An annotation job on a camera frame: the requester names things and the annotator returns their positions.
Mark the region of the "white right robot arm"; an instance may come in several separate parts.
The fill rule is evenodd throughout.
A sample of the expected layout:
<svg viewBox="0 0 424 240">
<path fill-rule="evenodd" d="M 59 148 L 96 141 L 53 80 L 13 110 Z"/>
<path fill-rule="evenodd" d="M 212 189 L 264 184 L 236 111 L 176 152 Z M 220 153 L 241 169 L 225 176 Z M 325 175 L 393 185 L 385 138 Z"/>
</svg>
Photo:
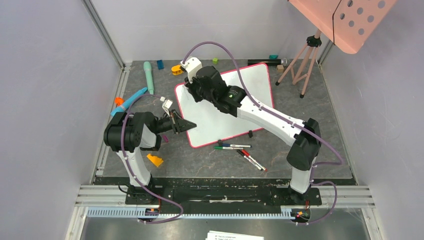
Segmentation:
<svg viewBox="0 0 424 240">
<path fill-rule="evenodd" d="M 218 111 L 254 123 L 283 140 L 290 150 L 287 162 L 292 167 L 289 199 L 302 204 L 309 198 L 313 163 L 320 152 L 319 123 L 294 119 L 258 101 L 247 91 L 228 85 L 214 66 L 184 66 L 184 86 L 195 102 L 210 102 Z"/>
</svg>

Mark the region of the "purple marker cap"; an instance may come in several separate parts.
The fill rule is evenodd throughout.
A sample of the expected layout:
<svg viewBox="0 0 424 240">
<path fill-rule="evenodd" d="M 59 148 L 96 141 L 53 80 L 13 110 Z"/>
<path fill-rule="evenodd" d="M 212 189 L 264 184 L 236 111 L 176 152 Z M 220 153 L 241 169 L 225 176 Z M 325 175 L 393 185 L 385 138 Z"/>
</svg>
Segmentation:
<svg viewBox="0 0 424 240">
<path fill-rule="evenodd" d="M 162 137 L 162 139 L 166 142 L 166 143 L 168 143 L 169 142 L 169 139 L 168 139 L 168 137 L 166 136 L 166 135 L 162 135 L 161 136 Z"/>
</svg>

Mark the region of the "pink framed whiteboard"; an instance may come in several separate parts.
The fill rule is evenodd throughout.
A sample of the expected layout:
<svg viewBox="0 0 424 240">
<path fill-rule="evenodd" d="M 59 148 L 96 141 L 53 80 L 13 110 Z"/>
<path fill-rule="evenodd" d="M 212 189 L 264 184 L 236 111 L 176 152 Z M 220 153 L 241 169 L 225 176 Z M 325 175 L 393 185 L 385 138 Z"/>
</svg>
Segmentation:
<svg viewBox="0 0 424 240">
<path fill-rule="evenodd" d="M 273 94 L 266 64 L 260 63 L 245 66 L 240 73 L 247 90 L 260 102 L 273 107 Z M 212 103 L 203 100 L 195 102 L 184 84 L 175 86 L 174 93 L 181 116 L 196 124 L 196 127 L 186 132 L 189 145 L 194 148 L 205 147 L 218 140 L 235 138 L 249 131 L 259 131 L 258 125 L 220 112 Z"/>
</svg>

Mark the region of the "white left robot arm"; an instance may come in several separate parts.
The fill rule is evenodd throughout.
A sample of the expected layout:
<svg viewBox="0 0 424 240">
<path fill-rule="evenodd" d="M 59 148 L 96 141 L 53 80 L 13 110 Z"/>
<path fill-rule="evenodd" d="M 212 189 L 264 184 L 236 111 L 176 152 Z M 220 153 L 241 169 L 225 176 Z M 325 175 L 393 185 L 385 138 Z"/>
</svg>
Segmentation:
<svg viewBox="0 0 424 240">
<path fill-rule="evenodd" d="M 153 185 L 153 177 L 147 169 L 142 152 L 156 152 L 162 144 L 161 134 L 178 135 L 197 127 L 184 119 L 176 110 L 162 117 L 152 112 L 118 112 L 109 121 L 103 134 L 104 144 L 115 152 L 129 176 L 126 204 L 153 204 L 161 199 Z"/>
</svg>

